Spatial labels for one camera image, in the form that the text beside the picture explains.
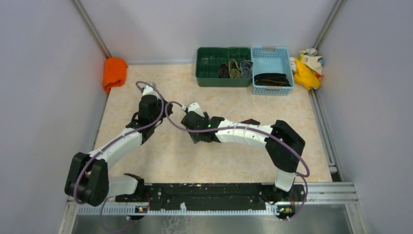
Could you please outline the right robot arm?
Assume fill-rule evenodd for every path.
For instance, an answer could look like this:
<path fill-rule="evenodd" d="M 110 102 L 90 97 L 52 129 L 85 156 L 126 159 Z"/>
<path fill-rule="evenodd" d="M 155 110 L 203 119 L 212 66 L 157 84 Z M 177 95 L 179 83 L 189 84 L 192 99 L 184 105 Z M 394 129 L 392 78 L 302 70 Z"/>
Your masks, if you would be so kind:
<path fill-rule="evenodd" d="M 299 158 L 305 147 L 304 139 L 285 121 L 261 126 L 253 119 L 232 122 L 223 117 L 209 117 L 189 111 L 181 120 L 194 143 L 239 143 L 266 149 L 277 168 L 274 194 L 280 201 L 293 195 L 293 183 Z"/>

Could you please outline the red navy striped tie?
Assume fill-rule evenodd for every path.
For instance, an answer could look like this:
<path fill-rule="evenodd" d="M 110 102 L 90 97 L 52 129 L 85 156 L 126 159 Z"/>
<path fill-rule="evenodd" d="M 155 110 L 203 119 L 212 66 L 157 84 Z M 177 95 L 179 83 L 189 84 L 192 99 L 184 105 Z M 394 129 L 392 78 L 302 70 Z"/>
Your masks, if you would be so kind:
<path fill-rule="evenodd" d="M 261 124 L 259 121 L 254 120 L 254 119 L 247 119 L 247 120 L 244 120 L 240 123 L 242 123 L 242 124 L 251 124 L 251 125 L 260 125 Z"/>

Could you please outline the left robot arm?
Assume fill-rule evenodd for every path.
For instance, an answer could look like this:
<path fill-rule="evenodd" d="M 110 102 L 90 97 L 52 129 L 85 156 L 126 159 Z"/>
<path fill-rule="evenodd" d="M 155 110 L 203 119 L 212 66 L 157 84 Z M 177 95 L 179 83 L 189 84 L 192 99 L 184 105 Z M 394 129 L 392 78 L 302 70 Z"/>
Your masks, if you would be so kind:
<path fill-rule="evenodd" d="M 171 108 L 164 108 L 165 104 L 162 97 L 142 96 L 138 112 L 115 139 L 87 154 L 75 154 L 65 183 L 65 194 L 76 198 L 79 204 L 94 207 L 114 196 L 127 195 L 135 202 L 143 200 L 146 195 L 143 178 L 128 173 L 110 177 L 109 170 L 128 153 L 143 145 L 166 114 L 172 114 Z"/>

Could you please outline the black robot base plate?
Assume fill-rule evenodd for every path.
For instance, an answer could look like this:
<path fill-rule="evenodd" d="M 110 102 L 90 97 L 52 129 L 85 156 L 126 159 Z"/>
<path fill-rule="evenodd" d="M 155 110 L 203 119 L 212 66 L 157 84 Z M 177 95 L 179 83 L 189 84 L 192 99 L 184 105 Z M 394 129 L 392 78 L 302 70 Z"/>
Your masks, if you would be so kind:
<path fill-rule="evenodd" d="M 267 205 L 304 200 L 304 186 L 294 184 L 285 192 L 265 183 L 153 183 L 116 202 L 147 202 L 151 211 L 263 211 Z"/>

